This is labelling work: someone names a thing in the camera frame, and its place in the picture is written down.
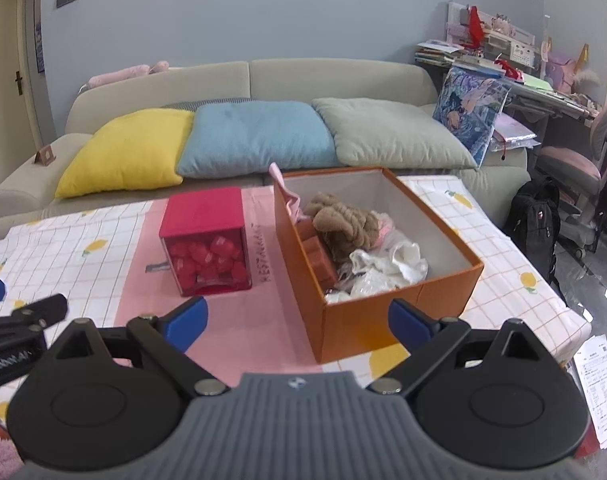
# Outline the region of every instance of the pink chair seat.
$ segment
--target pink chair seat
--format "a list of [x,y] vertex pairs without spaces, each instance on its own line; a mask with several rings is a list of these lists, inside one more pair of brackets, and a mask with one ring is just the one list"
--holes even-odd
[[564,177],[567,177],[574,180],[590,194],[599,192],[601,181],[599,168],[589,158],[578,152],[568,148],[546,146],[539,152],[537,164],[558,180],[563,181]]

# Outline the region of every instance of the beige sofa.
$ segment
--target beige sofa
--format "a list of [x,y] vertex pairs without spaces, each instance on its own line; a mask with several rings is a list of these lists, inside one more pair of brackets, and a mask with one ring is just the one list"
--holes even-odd
[[[55,199],[55,189],[68,164],[109,120],[143,108],[226,97],[307,103],[320,97],[369,97],[421,106],[430,113],[437,91],[428,74],[413,65],[353,59],[266,59],[177,68],[84,92],[72,105],[66,134],[52,144],[56,160],[48,167],[28,160],[0,184],[0,239],[12,226],[42,218],[187,190],[268,184],[266,175],[251,174],[222,180],[186,179],[181,186],[153,191]],[[500,154],[489,154],[479,171],[455,173],[488,216],[501,225],[512,197],[529,180],[525,168],[525,150],[513,150],[506,160],[501,160]]]

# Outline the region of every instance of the red transparent box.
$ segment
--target red transparent box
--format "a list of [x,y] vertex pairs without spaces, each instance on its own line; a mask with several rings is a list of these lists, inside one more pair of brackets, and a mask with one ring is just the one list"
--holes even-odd
[[171,196],[159,238],[181,296],[252,286],[240,188]]

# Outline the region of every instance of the yellow pillow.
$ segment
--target yellow pillow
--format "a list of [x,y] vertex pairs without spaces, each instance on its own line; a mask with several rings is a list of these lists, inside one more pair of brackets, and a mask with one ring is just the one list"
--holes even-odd
[[194,119],[194,112],[164,108],[113,119],[77,153],[55,197],[178,186],[183,177],[175,168]]

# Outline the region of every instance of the checkered tablecloth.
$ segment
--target checkered tablecloth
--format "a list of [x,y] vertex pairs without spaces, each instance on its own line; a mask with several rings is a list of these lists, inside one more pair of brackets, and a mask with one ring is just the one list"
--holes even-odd
[[[569,310],[512,242],[484,215],[454,176],[402,177],[481,257],[485,269],[461,316],[473,328],[498,328],[520,317],[555,358],[570,359],[590,325]],[[352,370],[366,385],[408,356],[401,345],[318,365],[284,270],[275,233],[271,187],[244,189],[253,288],[209,296],[210,318],[188,355],[230,385],[244,371]],[[13,227],[0,241],[0,279],[7,295],[0,316],[55,293],[69,299],[65,322],[46,331],[48,343],[75,317],[113,326],[143,312],[181,303],[158,239],[165,201],[85,211]],[[0,388],[0,421],[22,380]]]

